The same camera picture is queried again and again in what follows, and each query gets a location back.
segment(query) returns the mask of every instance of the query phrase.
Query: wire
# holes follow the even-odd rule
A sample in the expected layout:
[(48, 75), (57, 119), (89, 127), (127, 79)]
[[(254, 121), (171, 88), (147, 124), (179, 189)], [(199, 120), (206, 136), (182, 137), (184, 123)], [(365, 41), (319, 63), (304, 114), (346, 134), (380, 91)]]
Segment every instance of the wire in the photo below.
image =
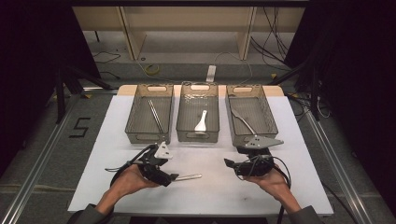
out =
[(99, 72), (99, 73), (107, 73), (107, 74), (110, 74), (111, 76), (115, 77), (116, 79), (121, 79), (120, 77), (112, 74), (111, 72)]
[(167, 78), (161, 78), (161, 77), (152, 77), (149, 76), (146, 73), (146, 69), (142, 66), (142, 64), (140, 64), (140, 62), (136, 61), (136, 63), (140, 66), (140, 68), (142, 69), (143, 73), (145, 74), (146, 77), (152, 78), (152, 79), (159, 79), (159, 80), (164, 80), (164, 81), (170, 81), (170, 82), (182, 82), (182, 80), (172, 80), (172, 79), (167, 79)]
[[(155, 145), (149, 145), (148, 147), (143, 148), (139, 153), (137, 153), (136, 156), (134, 156), (133, 159), (131, 159), (130, 161), (127, 161), (125, 164), (129, 164), (129, 166), (132, 165), (132, 163), (134, 163), (134, 161), (136, 161), (137, 158), (139, 158), (143, 153), (145, 153), (147, 150), (151, 149), (153, 146), (155, 146)], [(117, 171), (119, 171), (124, 165), (122, 165), (121, 167), (118, 167), (118, 168), (105, 168), (105, 170), (108, 171), (108, 172), (117, 172)]]
[[(259, 156), (255, 156), (255, 157), (249, 158), (249, 159), (247, 159), (247, 160), (245, 160), (245, 161), (242, 161), (241, 163), (244, 163), (244, 162), (247, 162), (247, 161), (252, 161), (252, 160), (254, 160), (254, 159), (257, 160), (258, 158), (259, 158)], [(249, 176), (251, 175), (251, 173), (252, 173), (252, 171), (253, 171), (253, 169), (254, 169), (254, 165), (250, 168)], [(238, 175), (238, 173), (239, 173), (239, 168), (240, 168), (240, 167), (241, 167), (241, 165), (239, 165), (238, 168), (236, 169), (235, 175), (236, 175), (236, 177), (238, 177), (238, 179), (244, 181), (244, 179), (241, 178), (241, 177), (239, 177), (239, 175)]]
[[(285, 166), (285, 169), (286, 169), (286, 171), (288, 172), (288, 177), (289, 177), (289, 184), (288, 184), (288, 186), (289, 186), (289, 189), (290, 189), (290, 188), (291, 188), (291, 175), (290, 175), (288, 166), (287, 166), (286, 163), (283, 162), (280, 158), (278, 158), (278, 157), (273, 157), (273, 158), (279, 160), (280, 162), (282, 162), (283, 166)], [(276, 170), (277, 170), (278, 172), (280, 172), (283, 176), (285, 176), (285, 174), (284, 174), (281, 170), (279, 170), (279, 168), (277, 168), (277, 167), (275, 167), (275, 168), (276, 168)]]
[(288, 49), (288, 48), (285, 46), (282, 39), (280, 38), (280, 35), (277, 32), (277, 26), (278, 26), (277, 14), (279, 12), (279, 8), (274, 7), (274, 22), (272, 25), (271, 25), (271, 22), (270, 22), (267, 12), (265, 11), (265, 7), (263, 7), (262, 9), (264, 10), (265, 17), (268, 21), (270, 28), (271, 28), (271, 32), (269, 35), (274, 34), (274, 37), (276, 38), (276, 44), (277, 44), (279, 53), (280, 53), (281, 57), (284, 59), (282, 52), (286, 55), (285, 49)]
[(119, 57), (121, 57), (120, 54), (110, 53), (110, 52), (107, 52), (107, 51), (100, 51), (99, 53), (92, 55), (92, 57), (94, 58), (94, 57), (96, 57), (96, 56), (98, 56), (99, 54), (102, 54), (102, 53), (106, 53), (106, 54), (110, 54), (110, 55), (115, 55), (116, 57), (115, 57), (115, 58), (112, 58), (112, 59), (110, 59), (110, 60), (107, 60), (107, 61), (105, 61), (105, 62), (97, 62), (97, 61), (95, 61), (96, 63), (109, 63), (109, 62), (112, 62), (112, 61), (118, 59)]
[(295, 97), (294, 94), (286, 94), (286, 96), (291, 99), (292, 101), (297, 102), (299, 105), (301, 106), (305, 106), (307, 108), (311, 108), (311, 104), (309, 104), (309, 102), (305, 102), (305, 101), (310, 101), (310, 99), (306, 99), (306, 98), (301, 98), (301, 97)]
[(353, 222), (358, 224), (358, 220), (355, 218), (355, 216), (353, 216), (353, 214), (350, 212), (350, 210), (347, 208), (347, 206), (341, 201), (341, 199), (339, 197), (337, 197), (337, 195), (334, 193), (334, 191), (332, 191), (332, 189), (330, 189), (323, 181), (320, 180), (320, 183), (322, 184), (322, 186), (327, 189), (332, 196), (334, 196), (334, 198), (341, 204), (341, 206), (344, 207), (344, 209), (346, 210), (346, 212), (349, 214), (349, 216), (352, 218)]
[(149, 145), (147, 147), (145, 147), (143, 150), (141, 150), (139, 153), (137, 153), (137, 155), (131, 159), (130, 161), (127, 161), (125, 164), (123, 164), (118, 170), (117, 172), (114, 174), (113, 178), (111, 179), (110, 182), (110, 187), (113, 185), (113, 183), (117, 180), (117, 178), (119, 178), (119, 176), (122, 174), (122, 172), (127, 169), (128, 167), (130, 167), (134, 161), (137, 160), (137, 158), (139, 158), (143, 153), (145, 153), (147, 150), (149, 149), (154, 149), (156, 148), (157, 145)]
[(216, 56), (215, 61), (213, 62), (213, 65), (216, 65), (216, 60), (218, 59), (218, 57), (219, 57), (221, 54), (226, 54), (226, 53), (228, 53), (228, 54), (230, 54), (231, 56), (233, 56), (236, 60), (241, 61), (241, 62), (247, 64), (248, 70), (250, 71), (250, 77), (247, 78), (247, 79), (245, 79), (244, 81), (238, 83), (237, 85), (241, 85), (241, 84), (243, 84), (243, 83), (249, 81), (251, 78), (253, 78), (253, 72), (251, 71), (250, 64), (249, 64), (248, 62), (244, 61), (244, 60), (239, 59), (238, 57), (234, 56), (234, 55), (231, 54), (230, 52), (222, 52), (222, 53), (219, 53), (219, 54)]
[(304, 113), (302, 116), (300, 116), (300, 118), (297, 120), (297, 123), (300, 122), (300, 120), (301, 120), (303, 117), (305, 117), (305, 115), (306, 115), (309, 111), (310, 111), (309, 109), (306, 110), (305, 113)]
[(281, 62), (281, 63), (284, 64), (284, 62), (283, 62), (282, 60), (280, 60), (280, 59), (277, 58), (273, 53), (271, 53), (270, 51), (268, 51), (267, 49), (264, 48), (265, 44), (264, 44), (264, 46), (260, 46), (259, 43), (257, 43), (257, 41), (256, 41), (253, 37), (251, 37), (251, 40), (253, 40), (253, 42), (250, 42), (250, 45), (262, 55), (262, 61), (263, 61), (266, 65), (268, 65), (268, 66), (270, 66), (270, 67), (273, 67), (273, 68), (275, 68), (275, 69), (279, 69), (279, 70), (283, 70), (283, 71), (288, 71), (288, 72), (290, 71), (289, 69), (284, 69), (284, 68), (279, 68), (279, 67), (272, 66), (272, 65), (269, 64), (267, 61), (265, 61), (264, 56), (267, 57), (267, 58), (271, 58), (271, 59), (277, 60), (277, 61), (279, 61), (279, 62)]
[(297, 102), (297, 104), (301, 107), (302, 112), (299, 113), (299, 114), (294, 114), (294, 116), (301, 116), (301, 115), (304, 113), (304, 106), (301, 104), (301, 102), (298, 101), (298, 100), (296, 99), (296, 97), (293, 96), (293, 94), (286, 94), (286, 97), (288, 97), (290, 100), (292, 100), (292, 101), (294, 101), (294, 102)]
[(330, 117), (330, 114), (331, 114), (332, 112), (329, 110), (329, 113), (328, 113), (327, 115), (324, 115), (324, 114), (321, 112), (320, 108), (319, 108), (319, 103), (320, 103), (320, 97), (318, 97), (318, 104), (317, 104), (318, 112), (319, 112), (319, 114), (320, 114), (323, 118), (328, 119), (328, 118)]

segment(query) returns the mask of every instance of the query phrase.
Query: sleeve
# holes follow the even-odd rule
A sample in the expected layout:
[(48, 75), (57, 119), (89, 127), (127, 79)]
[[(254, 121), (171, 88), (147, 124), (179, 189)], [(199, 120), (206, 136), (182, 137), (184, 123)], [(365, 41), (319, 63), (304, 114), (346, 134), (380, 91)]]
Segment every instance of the sleeve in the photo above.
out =
[(289, 214), (289, 219), (292, 224), (322, 224), (322, 221), (312, 206), (308, 206), (296, 213)]
[(105, 216), (95, 209), (94, 204), (88, 204), (85, 210), (73, 214), (67, 224), (106, 224), (109, 223), (112, 215), (113, 211)]

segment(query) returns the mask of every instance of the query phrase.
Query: human hand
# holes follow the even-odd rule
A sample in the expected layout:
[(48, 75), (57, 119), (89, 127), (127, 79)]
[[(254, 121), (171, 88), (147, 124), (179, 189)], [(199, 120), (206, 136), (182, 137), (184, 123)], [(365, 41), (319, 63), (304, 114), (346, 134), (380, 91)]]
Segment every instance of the human hand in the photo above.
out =
[(279, 201), (279, 196), (290, 191), (283, 175), (276, 169), (272, 169), (268, 174), (262, 176), (244, 176), (246, 181), (257, 184), (265, 192), (272, 195)]
[(265, 192), (269, 193), (277, 201), (280, 201), (289, 214), (301, 210), (285, 178), (276, 169), (272, 169), (268, 174), (263, 176), (244, 176), (244, 179), (259, 185), (261, 189), (265, 190)]
[(125, 169), (113, 183), (111, 188), (103, 195), (95, 209), (107, 215), (116, 202), (123, 196), (133, 194), (141, 189), (155, 188), (159, 185), (142, 176), (136, 164)]

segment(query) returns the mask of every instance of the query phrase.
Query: white table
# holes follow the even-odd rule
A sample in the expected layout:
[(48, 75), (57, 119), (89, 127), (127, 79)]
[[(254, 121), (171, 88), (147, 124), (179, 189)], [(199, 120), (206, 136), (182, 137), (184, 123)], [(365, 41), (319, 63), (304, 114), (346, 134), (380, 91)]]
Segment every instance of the white table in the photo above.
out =
[[(189, 217), (269, 217), (276, 216), (280, 203), (257, 185), (239, 180), (224, 158), (244, 161), (246, 155), (232, 145), (226, 113), (224, 89), (219, 91), (220, 131), (216, 144), (189, 144), (177, 141), (177, 111), (179, 91), (175, 86), (175, 108), (169, 149), (174, 158), (161, 169), (180, 175), (202, 174), (203, 177), (170, 184), (168, 187), (143, 189), (122, 198), (115, 213), (133, 216)], [(98, 203), (108, 189), (114, 173), (105, 168), (122, 166), (146, 145), (131, 145), (124, 132), (133, 96), (114, 96), (107, 110), (92, 154), (78, 183), (68, 208), (70, 212), (84, 209), (88, 203)], [(285, 96), (268, 97), (283, 145), (270, 147), (273, 156), (282, 159), (290, 170), (291, 191), (301, 207), (313, 205), (320, 216), (333, 213), (320, 184), (317, 171)]]

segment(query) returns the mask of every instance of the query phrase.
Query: metal frame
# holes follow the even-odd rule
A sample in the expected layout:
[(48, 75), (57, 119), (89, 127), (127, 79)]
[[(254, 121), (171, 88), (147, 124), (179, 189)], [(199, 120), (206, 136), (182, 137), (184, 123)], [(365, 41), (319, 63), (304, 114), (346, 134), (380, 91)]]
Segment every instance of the metal frame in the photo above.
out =
[(306, 115), (308, 117), (309, 123), (311, 124), (312, 130), (317, 136), (323, 152), (325, 153), (326, 158), (332, 167), (332, 171), (334, 172), (335, 177), (337, 178), (338, 183), (346, 196), (355, 218), (361, 224), (373, 223), (363, 201), (361, 200), (361, 197), (359, 196), (359, 193), (356, 191), (352, 181), (349, 179), (346, 170), (338, 159), (334, 148), (332, 147), (332, 144), (330, 143), (329, 138), (324, 132), (320, 122), (316, 121), (311, 112), (307, 112)]
[(52, 151), (58, 143), (60, 135), (64, 130), (64, 126), (67, 123), (75, 104), (78, 102), (78, 99), (79, 95), (73, 95), (70, 99), (64, 114), (64, 118), (59, 124), (55, 125), (55, 128), (52, 131), (46, 145), (44, 146), (43, 151), (40, 153), (37, 161), (35, 162), (32, 171), (27, 176), (19, 192), (17, 193), (8, 210), (6, 211), (6, 214), (1, 222), (2, 224), (17, 223), (24, 206), (27, 204), (27, 201), (29, 200), (30, 195), (33, 192), (35, 184), (43, 173), (46, 164), (50, 159)]

